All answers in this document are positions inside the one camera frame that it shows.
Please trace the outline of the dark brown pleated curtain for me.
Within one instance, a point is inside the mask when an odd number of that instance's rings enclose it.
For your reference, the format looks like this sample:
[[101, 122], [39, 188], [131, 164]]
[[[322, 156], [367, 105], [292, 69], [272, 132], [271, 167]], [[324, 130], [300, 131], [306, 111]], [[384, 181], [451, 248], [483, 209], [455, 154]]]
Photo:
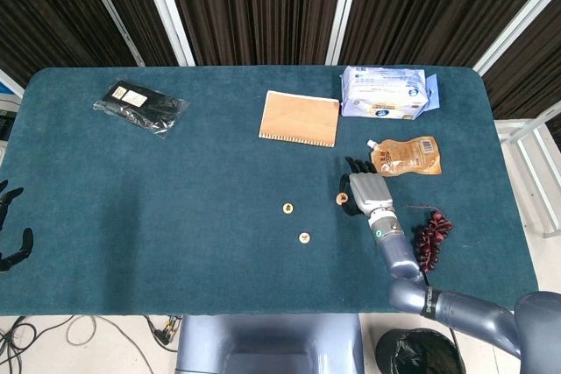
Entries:
[[[476, 64], [528, 0], [353, 0], [338, 64]], [[177, 66], [153, 0], [112, 0], [146, 66]], [[175, 0], [197, 65], [325, 62], [337, 0]], [[0, 69], [137, 66], [101, 0], [0, 0]], [[561, 101], [561, 0], [482, 76], [494, 116]]]

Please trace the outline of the spiral-bound paper notebook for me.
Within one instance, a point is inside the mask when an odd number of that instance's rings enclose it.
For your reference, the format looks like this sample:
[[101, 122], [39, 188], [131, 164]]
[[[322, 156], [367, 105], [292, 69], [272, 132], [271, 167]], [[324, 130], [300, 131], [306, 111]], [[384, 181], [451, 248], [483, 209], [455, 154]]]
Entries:
[[339, 107], [336, 99], [268, 90], [259, 137], [332, 148]]

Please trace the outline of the white metal rack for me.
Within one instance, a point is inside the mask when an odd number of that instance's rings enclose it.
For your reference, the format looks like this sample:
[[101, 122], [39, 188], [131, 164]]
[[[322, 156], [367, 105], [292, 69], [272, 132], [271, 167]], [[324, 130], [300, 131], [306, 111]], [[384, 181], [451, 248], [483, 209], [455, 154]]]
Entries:
[[554, 209], [553, 196], [548, 194], [546, 188], [546, 182], [551, 180], [550, 189], [556, 188], [561, 193], [561, 168], [555, 162], [540, 130], [546, 129], [546, 124], [560, 114], [561, 101], [558, 101], [536, 118], [495, 121], [500, 142], [513, 146], [521, 155], [537, 197], [545, 207], [547, 223], [544, 238], [561, 236], [561, 215]]

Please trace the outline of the blue and white board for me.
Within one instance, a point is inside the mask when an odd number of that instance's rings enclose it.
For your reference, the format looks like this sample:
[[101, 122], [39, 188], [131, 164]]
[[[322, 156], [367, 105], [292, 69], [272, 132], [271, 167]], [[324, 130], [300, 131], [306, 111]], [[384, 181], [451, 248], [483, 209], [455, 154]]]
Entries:
[[23, 98], [25, 89], [2, 69], [0, 69], [0, 84], [9, 89], [10, 92], [18, 98]]

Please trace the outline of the brown spout pouch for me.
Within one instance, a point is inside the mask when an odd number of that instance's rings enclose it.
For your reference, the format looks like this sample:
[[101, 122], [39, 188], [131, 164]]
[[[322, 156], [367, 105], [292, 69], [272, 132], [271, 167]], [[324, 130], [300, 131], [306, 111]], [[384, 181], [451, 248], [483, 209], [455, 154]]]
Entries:
[[387, 139], [379, 143], [368, 140], [366, 144], [371, 149], [370, 161], [382, 176], [442, 173], [440, 152], [434, 137], [418, 137], [409, 141]]

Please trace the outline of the black garment in clear bag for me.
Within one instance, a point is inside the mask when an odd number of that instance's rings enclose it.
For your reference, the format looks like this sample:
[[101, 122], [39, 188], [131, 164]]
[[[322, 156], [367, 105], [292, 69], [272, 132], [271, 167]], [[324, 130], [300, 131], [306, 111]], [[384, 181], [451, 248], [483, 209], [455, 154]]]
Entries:
[[93, 104], [93, 110], [117, 116], [158, 138], [166, 138], [188, 106], [184, 99], [119, 80]]

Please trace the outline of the blue-grey robot torso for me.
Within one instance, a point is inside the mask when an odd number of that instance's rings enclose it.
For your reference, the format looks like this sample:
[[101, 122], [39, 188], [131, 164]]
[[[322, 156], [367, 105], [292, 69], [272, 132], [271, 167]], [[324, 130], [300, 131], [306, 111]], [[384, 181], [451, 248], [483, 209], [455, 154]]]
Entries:
[[175, 374], [365, 374], [357, 314], [182, 318]]

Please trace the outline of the black trash bin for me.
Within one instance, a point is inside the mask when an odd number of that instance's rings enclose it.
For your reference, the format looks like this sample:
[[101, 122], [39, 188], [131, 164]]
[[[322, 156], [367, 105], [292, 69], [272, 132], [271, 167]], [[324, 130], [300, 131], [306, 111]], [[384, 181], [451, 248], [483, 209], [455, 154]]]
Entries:
[[466, 374], [456, 345], [428, 328], [387, 331], [374, 356], [381, 374]]

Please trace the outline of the white tissue pack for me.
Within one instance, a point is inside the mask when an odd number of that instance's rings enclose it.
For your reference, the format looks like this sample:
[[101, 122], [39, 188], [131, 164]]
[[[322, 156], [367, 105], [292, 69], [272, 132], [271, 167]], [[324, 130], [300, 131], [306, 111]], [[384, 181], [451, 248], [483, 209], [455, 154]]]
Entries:
[[422, 69], [346, 67], [341, 90], [343, 116], [414, 120], [440, 108], [437, 77]]

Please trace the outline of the wide white partition post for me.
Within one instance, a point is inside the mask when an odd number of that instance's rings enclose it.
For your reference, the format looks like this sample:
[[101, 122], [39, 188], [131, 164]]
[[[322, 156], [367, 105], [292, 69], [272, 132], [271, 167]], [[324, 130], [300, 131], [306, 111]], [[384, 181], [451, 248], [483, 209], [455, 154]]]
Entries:
[[483, 76], [553, 0], [528, 0], [473, 66]]
[[153, 0], [180, 67], [194, 67], [195, 57], [175, 0]]
[[338, 64], [348, 19], [352, 9], [352, 2], [353, 0], [337, 0], [324, 62], [325, 66], [336, 66]]

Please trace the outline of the thin white partition post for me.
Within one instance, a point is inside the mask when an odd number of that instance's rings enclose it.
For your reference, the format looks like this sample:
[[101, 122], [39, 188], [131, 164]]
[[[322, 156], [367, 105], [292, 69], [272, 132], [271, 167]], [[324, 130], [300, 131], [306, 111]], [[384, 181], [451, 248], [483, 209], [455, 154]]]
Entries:
[[101, 0], [105, 10], [109, 13], [111, 20], [113, 21], [114, 25], [116, 26], [119, 34], [121, 35], [123, 41], [127, 45], [133, 59], [135, 60], [136, 64], [139, 67], [144, 67], [146, 65], [144, 59], [142, 58], [138, 48], [136, 47], [134, 41], [131, 38], [130, 33], [128, 32], [124, 21], [122, 20], [121, 16], [119, 15], [115, 4], [112, 0]]

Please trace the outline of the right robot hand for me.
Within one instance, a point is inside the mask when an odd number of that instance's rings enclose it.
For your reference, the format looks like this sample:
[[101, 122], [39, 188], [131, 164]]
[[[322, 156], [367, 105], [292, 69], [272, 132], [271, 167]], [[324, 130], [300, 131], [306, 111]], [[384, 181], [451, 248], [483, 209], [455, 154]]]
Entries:
[[351, 157], [346, 157], [345, 161], [350, 172], [344, 173], [339, 181], [339, 193], [348, 195], [348, 202], [339, 205], [343, 211], [347, 215], [367, 217], [379, 210], [394, 212], [393, 198], [387, 183], [373, 163]]

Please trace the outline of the blue felt table cover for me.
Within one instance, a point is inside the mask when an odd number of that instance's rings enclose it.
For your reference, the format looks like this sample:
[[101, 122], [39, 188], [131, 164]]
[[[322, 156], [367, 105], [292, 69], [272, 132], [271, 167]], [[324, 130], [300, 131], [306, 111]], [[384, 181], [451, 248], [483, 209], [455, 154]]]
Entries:
[[[341, 67], [50, 67], [29, 81], [0, 181], [9, 206], [0, 316], [386, 312], [390, 275], [367, 220], [336, 203], [367, 141], [436, 139], [442, 173], [388, 180], [408, 236], [451, 220], [430, 283], [512, 307], [537, 290], [486, 89], [427, 66], [440, 108], [413, 121], [342, 117], [332, 148], [259, 137], [266, 93], [338, 98]], [[189, 102], [166, 138], [93, 110], [119, 80]], [[291, 203], [294, 210], [283, 212]], [[299, 235], [310, 234], [308, 243]]]

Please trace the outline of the dark red grape bunch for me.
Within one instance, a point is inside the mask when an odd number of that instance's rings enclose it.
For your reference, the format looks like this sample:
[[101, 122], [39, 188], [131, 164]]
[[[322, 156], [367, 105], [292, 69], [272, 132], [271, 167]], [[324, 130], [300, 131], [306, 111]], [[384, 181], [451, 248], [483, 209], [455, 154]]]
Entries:
[[444, 240], [449, 237], [453, 229], [452, 222], [440, 208], [430, 205], [407, 205], [405, 209], [423, 211], [427, 216], [426, 223], [413, 229], [412, 242], [415, 259], [423, 275], [435, 269], [439, 261], [439, 254]]

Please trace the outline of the black device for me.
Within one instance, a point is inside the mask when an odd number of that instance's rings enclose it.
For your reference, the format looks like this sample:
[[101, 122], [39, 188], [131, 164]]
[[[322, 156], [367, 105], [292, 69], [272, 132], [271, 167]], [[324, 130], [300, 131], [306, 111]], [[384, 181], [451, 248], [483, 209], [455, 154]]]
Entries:
[[0, 148], [6, 148], [20, 104], [15, 100], [0, 99]]

